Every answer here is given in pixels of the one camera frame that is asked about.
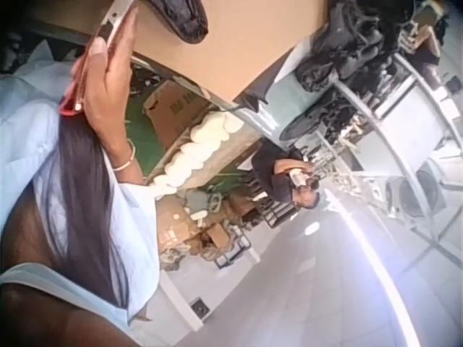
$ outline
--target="floor tile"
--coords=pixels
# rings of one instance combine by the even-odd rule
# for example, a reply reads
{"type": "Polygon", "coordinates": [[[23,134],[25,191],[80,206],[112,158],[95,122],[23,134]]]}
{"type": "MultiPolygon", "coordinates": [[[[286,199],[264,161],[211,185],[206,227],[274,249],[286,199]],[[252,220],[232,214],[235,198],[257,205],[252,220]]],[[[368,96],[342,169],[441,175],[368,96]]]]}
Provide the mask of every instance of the floor tile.
{"type": "Polygon", "coordinates": [[[388,323],[389,312],[383,294],[376,294],[357,307],[343,312],[343,339],[365,335],[388,323]]]}
{"type": "Polygon", "coordinates": [[[342,313],[330,314],[311,320],[304,333],[304,346],[323,347],[341,341],[342,313]]]}
{"type": "Polygon", "coordinates": [[[278,326],[300,324],[307,320],[310,310],[310,301],[301,302],[298,305],[286,307],[278,321],[278,326]]]}
{"type": "Polygon", "coordinates": [[[331,289],[323,295],[310,300],[310,310],[308,319],[314,319],[327,314],[333,314],[342,310],[342,290],[341,288],[331,289]]]}
{"type": "Polygon", "coordinates": [[[462,326],[462,273],[449,278],[436,293],[447,312],[458,326],[462,326]]]}
{"type": "Polygon", "coordinates": [[[343,341],[343,347],[394,347],[394,334],[389,324],[365,335],[343,341]]]}
{"type": "Polygon", "coordinates": [[[290,325],[280,327],[273,331],[271,335],[270,347],[302,347],[302,335],[304,334],[305,324],[290,325]]]}

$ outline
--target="black shoe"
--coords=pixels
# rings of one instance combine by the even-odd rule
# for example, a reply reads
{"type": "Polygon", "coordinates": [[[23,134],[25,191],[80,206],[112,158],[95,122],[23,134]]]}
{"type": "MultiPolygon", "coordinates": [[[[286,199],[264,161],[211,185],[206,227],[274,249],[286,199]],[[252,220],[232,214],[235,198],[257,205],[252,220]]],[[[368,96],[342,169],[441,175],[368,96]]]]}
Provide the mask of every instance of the black shoe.
{"type": "Polygon", "coordinates": [[[208,18],[201,0],[148,0],[148,3],[186,43],[199,43],[209,32],[208,18]]]}

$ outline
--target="white foam padding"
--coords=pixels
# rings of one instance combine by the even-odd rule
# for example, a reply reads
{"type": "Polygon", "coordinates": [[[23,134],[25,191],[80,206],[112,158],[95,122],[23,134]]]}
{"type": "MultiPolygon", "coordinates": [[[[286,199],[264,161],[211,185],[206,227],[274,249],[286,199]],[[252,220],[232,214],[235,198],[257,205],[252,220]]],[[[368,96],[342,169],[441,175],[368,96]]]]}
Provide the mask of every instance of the white foam padding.
{"type": "Polygon", "coordinates": [[[170,187],[166,184],[150,184],[150,187],[154,191],[154,195],[156,198],[159,197],[161,199],[164,195],[171,195],[177,193],[177,188],[175,187],[170,187]]]}
{"type": "Polygon", "coordinates": [[[191,129],[190,138],[196,143],[210,140],[227,141],[230,135],[224,129],[224,123],[225,114],[223,112],[211,112],[204,117],[201,124],[191,129]]]}
{"type": "Polygon", "coordinates": [[[171,177],[178,177],[179,179],[183,178],[184,180],[186,180],[192,174],[191,168],[179,161],[175,163],[170,162],[166,164],[166,166],[164,167],[164,171],[166,172],[166,175],[169,178],[169,180],[171,179],[171,177]]]}
{"type": "Polygon", "coordinates": [[[220,148],[220,140],[208,140],[206,142],[188,142],[180,147],[180,150],[191,159],[204,163],[212,156],[212,153],[220,148]]]}
{"type": "Polygon", "coordinates": [[[229,112],[225,113],[225,122],[224,122],[224,129],[229,134],[234,134],[238,130],[240,130],[245,123],[239,119],[238,117],[234,116],[229,112]]]}
{"type": "Polygon", "coordinates": [[[186,155],[182,151],[177,152],[174,157],[172,157],[171,163],[174,165],[183,166],[190,170],[200,170],[204,166],[203,163],[193,160],[190,156],[186,155]]]}
{"type": "Polygon", "coordinates": [[[166,186],[167,184],[169,184],[169,178],[167,175],[159,175],[154,178],[153,183],[150,185],[166,186]]]}

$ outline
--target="hand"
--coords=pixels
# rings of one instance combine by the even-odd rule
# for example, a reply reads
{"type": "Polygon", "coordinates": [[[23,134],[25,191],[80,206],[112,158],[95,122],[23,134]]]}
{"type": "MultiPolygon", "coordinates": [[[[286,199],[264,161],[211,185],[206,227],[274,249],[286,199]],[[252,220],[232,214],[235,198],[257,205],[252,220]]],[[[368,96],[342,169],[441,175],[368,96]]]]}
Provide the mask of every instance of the hand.
{"type": "MultiPolygon", "coordinates": [[[[112,57],[108,59],[108,49],[102,38],[95,38],[88,52],[84,111],[88,123],[109,153],[127,151],[124,119],[132,76],[130,58],[135,41],[136,18],[137,8],[134,8],[116,37],[112,57]]],[[[82,59],[76,61],[72,74],[80,64],[82,59]]]]}

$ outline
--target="man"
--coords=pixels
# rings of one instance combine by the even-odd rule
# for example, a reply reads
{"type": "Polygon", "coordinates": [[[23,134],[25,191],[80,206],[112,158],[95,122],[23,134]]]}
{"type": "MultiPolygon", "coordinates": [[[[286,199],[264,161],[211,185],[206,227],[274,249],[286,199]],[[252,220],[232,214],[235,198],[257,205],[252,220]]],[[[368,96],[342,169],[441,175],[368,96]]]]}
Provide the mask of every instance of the man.
{"type": "Polygon", "coordinates": [[[315,191],[319,177],[313,175],[313,165],[300,160],[296,153],[287,153],[265,140],[252,157],[252,168],[263,190],[275,201],[308,209],[320,201],[315,191]]]}

